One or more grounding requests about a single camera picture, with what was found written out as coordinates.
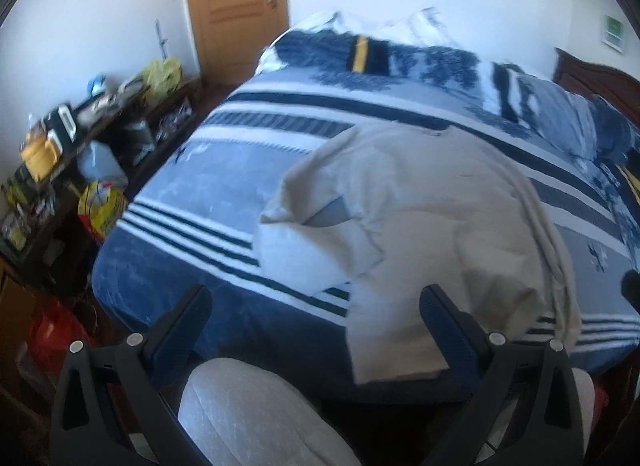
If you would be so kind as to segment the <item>beige knit sweater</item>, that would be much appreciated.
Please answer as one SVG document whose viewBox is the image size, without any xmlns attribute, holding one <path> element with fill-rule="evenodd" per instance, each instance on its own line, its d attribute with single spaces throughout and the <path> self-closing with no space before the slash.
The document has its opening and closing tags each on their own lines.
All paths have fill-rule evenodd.
<svg viewBox="0 0 640 466">
<path fill-rule="evenodd" d="M 532 182 L 457 128 L 349 128 L 284 174 L 254 252 L 308 296 L 348 286 L 359 385 L 432 376 L 446 361 L 420 316 L 439 286 L 481 327 L 523 337 L 544 313 L 566 348 L 582 331 L 573 262 Z"/>
</svg>

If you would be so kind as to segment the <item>red bag on floor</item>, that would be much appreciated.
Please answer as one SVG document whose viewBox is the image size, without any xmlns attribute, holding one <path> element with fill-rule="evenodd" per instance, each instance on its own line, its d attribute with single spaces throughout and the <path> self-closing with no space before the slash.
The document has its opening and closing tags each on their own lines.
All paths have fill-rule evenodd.
<svg viewBox="0 0 640 466">
<path fill-rule="evenodd" d="M 90 347 L 96 343 L 58 298 L 41 299 L 32 311 L 26 335 L 28 354 L 40 373 L 58 379 L 68 348 L 76 340 Z"/>
</svg>

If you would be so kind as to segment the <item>grey trouser knee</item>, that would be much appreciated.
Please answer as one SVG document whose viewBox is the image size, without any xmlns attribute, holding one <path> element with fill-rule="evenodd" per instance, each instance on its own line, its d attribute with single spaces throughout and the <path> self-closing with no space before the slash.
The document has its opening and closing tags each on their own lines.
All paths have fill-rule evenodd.
<svg viewBox="0 0 640 466">
<path fill-rule="evenodd" d="M 178 420 L 214 465 L 357 465 L 356 454 L 295 387 L 233 359 L 191 372 Z"/>
</svg>

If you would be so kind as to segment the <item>yellow red snack bag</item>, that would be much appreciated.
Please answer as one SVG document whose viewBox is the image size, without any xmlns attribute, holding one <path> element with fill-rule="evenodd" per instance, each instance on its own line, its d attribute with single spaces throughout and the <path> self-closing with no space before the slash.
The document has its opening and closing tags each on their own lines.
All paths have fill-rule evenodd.
<svg viewBox="0 0 640 466">
<path fill-rule="evenodd" d="M 77 213 L 89 235 L 102 244 L 128 206 L 124 193 L 109 181 L 93 181 L 80 195 Z"/>
</svg>

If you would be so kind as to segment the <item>blue white striped bed blanket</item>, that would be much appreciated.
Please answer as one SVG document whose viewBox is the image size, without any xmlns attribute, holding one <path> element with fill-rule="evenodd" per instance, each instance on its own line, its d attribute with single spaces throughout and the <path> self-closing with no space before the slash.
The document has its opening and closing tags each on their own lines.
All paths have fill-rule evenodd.
<svg viewBox="0 0 640 466">
<path fill-rule="evenodd" d="M 204 358 L 233 356 L 296 382 L 359 385 L 346 341 L 349 287 L 308 296 L 267 277 L 254 252 L 259 216 L 288 170 L 349 128 L 453 127 L 497 148 L 532 182 L 573 262 L 582 331 L 564 348 L 576 368 L 612 368 L 639 345 L 638 312 L 620 290 L 639 267 L 639 151 L 616 165 L 556 148 L 528 124 L 534 100 L 520 74 L 337 19 L 288 30 L 130 201 L 96 258 L 96 299 L 140 330 L 203 285 L 214 303 L 196 345 Z"/>
</svg>

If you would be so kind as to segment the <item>dark low side table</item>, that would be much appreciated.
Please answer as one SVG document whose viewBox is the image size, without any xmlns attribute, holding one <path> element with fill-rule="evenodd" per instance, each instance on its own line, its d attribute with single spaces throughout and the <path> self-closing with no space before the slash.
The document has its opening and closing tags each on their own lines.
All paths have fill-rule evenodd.
<svg viewBox="0 0 640 466">
<path fill-rule="evenodd" d="M 149 104 L 142 91 L 131 95 L 122 105 L 111 107 L 87 130 L 82 143 L 58 162 L 50 175 L 35 185 L 35 191 L 51 192 L 54 214 L 27 236 L 23 249 L 15 249 L 5 239 L 1 254 L 21 267 L 42 252 L 52 233 L 78 203 L 81 192 L 78 158 L 93 142 L 111 149 L 124 170 L 128 187 L 142 184 L 169 154 L 190 135 L 200 121 L 198 102 L 203 95 L 203 80 L 192 77 L 181 81 L 174 91 Z"/>
</svg>

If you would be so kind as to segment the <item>yellow box on table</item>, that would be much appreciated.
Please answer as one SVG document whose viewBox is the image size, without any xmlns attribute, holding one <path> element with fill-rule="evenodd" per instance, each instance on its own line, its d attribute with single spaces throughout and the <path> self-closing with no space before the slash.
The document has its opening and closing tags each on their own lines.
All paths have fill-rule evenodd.
<svg viewBox="0 0 640 466">
<path fill-rule="evenodd" d="M 47 178 L 60 160 L 58 148 L 47 137 L 34 137 L 21 149 L 21 157 L 35 182 Z"/>
</svg>

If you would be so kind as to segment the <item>blue grey pillow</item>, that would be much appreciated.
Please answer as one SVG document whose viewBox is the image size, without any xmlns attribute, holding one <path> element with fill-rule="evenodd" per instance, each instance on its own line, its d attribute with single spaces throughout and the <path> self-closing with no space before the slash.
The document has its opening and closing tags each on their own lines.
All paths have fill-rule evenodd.
<svg viewBox="0 0 640 466">
<path fill-rule="evenodd" d="M 638 128 L 604 97 L 570 93 L 529 74 L 520 74 L 518 82 L 532 92 L 529 126 L 568 155 L 623 165 L 639 150 Z"/>
</svg>

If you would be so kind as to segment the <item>dark wooden headboard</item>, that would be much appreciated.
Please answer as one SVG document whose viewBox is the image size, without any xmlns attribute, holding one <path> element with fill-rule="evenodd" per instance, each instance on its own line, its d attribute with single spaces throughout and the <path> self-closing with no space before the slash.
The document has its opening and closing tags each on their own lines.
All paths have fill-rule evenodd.
<svg viewBox="0 0 640 466">
<path fill-rule="evenodd" d="M 640 126 L 640 82 L 636 78 L 613 67 L 585 62 L 562 48 L 555 53 L 553 82 L 584 97 L 602 96 L 634 126 Z"/>
</svg>

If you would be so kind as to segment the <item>yellow plastic bag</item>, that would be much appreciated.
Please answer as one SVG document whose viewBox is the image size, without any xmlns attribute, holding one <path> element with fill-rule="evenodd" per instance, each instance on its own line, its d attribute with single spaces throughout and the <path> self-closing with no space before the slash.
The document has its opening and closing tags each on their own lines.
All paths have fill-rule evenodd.
<svg viewBox="0 0 640 466">
<path fill-rule="evenodd" d="M 175 56 L 166 59 L 154 58 L 142 69 L 141 76 L 144 84 L 144 103 L 154 106 L 179 88 L 182 67 Z"/>
</svg>

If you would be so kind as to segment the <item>wooden door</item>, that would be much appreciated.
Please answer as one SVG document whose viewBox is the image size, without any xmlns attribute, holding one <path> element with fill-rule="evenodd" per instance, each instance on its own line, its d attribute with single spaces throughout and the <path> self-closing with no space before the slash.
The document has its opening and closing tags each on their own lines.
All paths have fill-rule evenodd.
<svg viewBox="0 0 640 466">
<path fill-rule="evenodd" d="M 288 29 L 288 0 L 188 0 L 198 62 L 206 81 L 240 84 L 262 50 Z"/>
</svg>

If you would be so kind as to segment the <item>green framed wall picture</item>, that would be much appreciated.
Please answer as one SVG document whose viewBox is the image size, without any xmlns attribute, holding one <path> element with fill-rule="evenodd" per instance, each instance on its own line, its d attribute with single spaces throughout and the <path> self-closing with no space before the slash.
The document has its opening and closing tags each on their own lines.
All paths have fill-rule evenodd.
<svg viewBox="0 0 640 466">
<path fill-rule="evenodd" d="M 624 24 L 612 16 L 605 15 L 602 42 L 618 53 L 624 51 Z"/>
</svg>

